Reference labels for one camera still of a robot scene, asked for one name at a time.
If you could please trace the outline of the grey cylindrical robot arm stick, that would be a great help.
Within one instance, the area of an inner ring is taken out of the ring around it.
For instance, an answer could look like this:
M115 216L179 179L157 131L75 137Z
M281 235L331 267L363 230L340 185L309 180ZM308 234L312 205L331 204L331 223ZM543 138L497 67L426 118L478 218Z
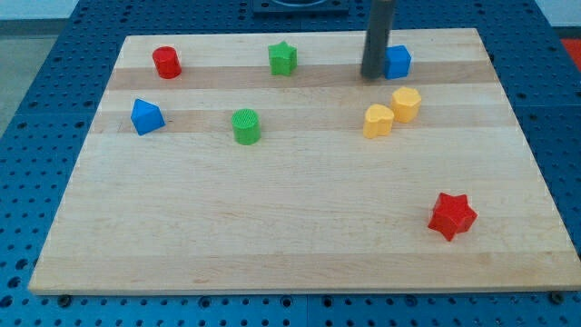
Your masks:
M360 74L365 79L375 80L383 75L395 6L395 0L371 1L360 68Z

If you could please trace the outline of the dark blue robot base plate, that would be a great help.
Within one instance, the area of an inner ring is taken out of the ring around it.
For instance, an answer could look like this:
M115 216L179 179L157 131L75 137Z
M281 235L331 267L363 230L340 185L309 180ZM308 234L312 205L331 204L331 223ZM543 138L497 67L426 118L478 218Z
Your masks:
M250 0L255 15L346 14L350 0Z

